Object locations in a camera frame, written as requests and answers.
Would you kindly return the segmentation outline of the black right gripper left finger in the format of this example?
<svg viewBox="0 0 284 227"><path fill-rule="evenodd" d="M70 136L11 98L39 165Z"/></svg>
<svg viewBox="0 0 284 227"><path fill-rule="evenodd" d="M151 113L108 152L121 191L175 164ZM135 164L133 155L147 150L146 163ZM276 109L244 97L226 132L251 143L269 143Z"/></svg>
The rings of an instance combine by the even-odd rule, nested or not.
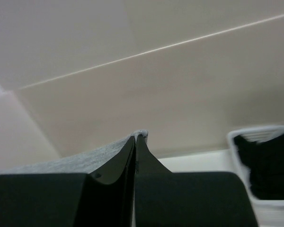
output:
<svg viewBox="0 0 284 227"><path fill-rule="evenodd" d="M0 175L0 227L130 226L135 138L87 173Z"/></svg>

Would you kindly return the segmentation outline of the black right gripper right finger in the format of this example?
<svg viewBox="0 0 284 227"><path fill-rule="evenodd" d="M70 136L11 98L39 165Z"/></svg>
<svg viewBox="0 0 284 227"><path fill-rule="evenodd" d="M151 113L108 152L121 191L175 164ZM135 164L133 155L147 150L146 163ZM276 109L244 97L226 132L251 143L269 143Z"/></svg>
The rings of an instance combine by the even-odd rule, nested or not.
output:
<svg viewBox="0 0 284 227"><path fill-rule="evenodd" d="M256 227L241 179L231 172L173 173L136 141L135 224L138 227Z"/></svg>

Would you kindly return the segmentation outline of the grey tank top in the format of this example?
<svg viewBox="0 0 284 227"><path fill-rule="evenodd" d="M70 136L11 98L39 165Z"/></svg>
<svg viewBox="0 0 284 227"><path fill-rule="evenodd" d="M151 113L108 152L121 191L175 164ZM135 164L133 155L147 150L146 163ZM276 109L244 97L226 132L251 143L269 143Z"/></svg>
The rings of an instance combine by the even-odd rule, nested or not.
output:
<svg viewBox="0 0 284 227"><path fill-rule="evenodd" d="M12 169L0 170L0 175L6 174L48 174L48 173L91 173L116 156L131 136L142 135L148 138L147 130L137 130L127 137L114 141L92 151L79 153L58 160L18 166Z"/></svg>

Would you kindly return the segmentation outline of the black tank top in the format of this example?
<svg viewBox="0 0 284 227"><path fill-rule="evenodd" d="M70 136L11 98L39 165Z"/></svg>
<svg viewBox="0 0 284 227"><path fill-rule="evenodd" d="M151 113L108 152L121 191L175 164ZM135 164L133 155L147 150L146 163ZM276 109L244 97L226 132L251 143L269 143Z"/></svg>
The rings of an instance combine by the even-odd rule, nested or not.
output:
<svg viewBox="0 0 284 227"><path fill-rule="evenodd" d="M233 139L241 162L250 169L252 194L260 200L284 200L284 134L266 142Z"/></svg>

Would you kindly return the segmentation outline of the white plastic basket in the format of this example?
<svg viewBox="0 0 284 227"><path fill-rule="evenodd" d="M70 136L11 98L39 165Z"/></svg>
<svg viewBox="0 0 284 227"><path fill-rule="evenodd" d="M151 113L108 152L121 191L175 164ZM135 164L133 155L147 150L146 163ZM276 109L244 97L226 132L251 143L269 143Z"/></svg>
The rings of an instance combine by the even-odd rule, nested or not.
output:
<svg viewBox="0 0 284 227"><path fill-rule="evenodd" d="M259 223L284 227L284 125L231 131L227 142Z"/></svg>

